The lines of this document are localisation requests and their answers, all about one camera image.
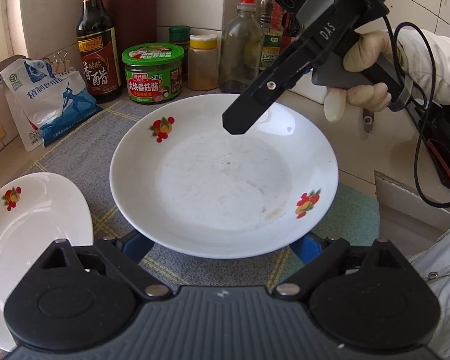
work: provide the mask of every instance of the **bottle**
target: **bottle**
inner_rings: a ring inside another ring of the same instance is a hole
[[[190,35],[188,87],[209,91],[217,87],[218,49],[216,35]]]
[[[282,42],[282,16],[284,10],[275,0],[262,0],[260,4],[260,26],[263,31],[260,72],[269,67],[280,54]]]
[[[190,48],[190,27],[171,26],[168,28],[168,38],[170,43],[178,44],[183,48],[185,54],[182,59],[182,80],[188,79],[188,49]]]
[[[236,9],[238,16],[222,32],[218,87],[224,93],[243,93],[257,78],[262,55],[255,0],[241,0]]]
[[[285,50],[302,32],[302,25],[293,13],[285,12],[282,19],[283,35],[280,52]]]
[[[88,92],[97,103],[114,100],[121,93],[122,80],[115,28],[102,0],[83,0],[77,37]]]

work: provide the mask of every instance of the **plate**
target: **plate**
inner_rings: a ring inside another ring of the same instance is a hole
[[[125,134],[110,186],[139,232],[174,251],[232,259],[291,244],[326,214],[338,166],[322,132],[274,103],[246,134],[230,135],[222,113],[236,98],[179,100]]]
[[[16,347],[3,318],[9,294],[54,239],[92,245],[87,202],[67,178],[54,173],[25,175],[0,189],[0,348]]]

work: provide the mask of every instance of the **person's arm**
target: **person's arm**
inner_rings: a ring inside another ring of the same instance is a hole
[[[435,100],[450,105],[450,38],[423,31],[433,51],[437,68]],[[411,78],[419,84],[426,95],[431,90],[431,61],[427,48],[418,32],[403,29],[398,36],[398,54],[400,64]],[[388,33],[374,31],[361,36],[360,40],[348,51],[343,59],[346,70],[359,72],[372,66],[382,53],[392,60],[391,43]],[[390,102],[384,83],[373,86],[360,85],[348,91],[329,88],[325,98],[325,116],[330,121],[339,120],[344,112],[345,103],[362,107],[370,111],[381,111]]]

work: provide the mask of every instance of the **camera lens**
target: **camera lens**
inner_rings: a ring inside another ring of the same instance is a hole
[[[293,8],[295,6],[295,3],[293,2],[293,0],[282,0],[282,3],[287,8]]]

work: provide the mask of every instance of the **glove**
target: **glove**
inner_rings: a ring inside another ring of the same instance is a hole
[[[399,60],[401,60],[401,48],[397,48]],[[355,43],[343,58],[343,67],[350,72],[360,72],[369,68],[380,54],[388,60],[393,61],[392,44],[387,32],[373,31],[361,35],[360,40]],[[378,112],[387,107],[392,95],[387,92],[388,88],[384,82],[375,85],[358,85],[349,90],[340,88],[328,88],[323,108],[325,117],[330,122],[339,120],[345,110],[345,103],[365,108],[369,111]]]

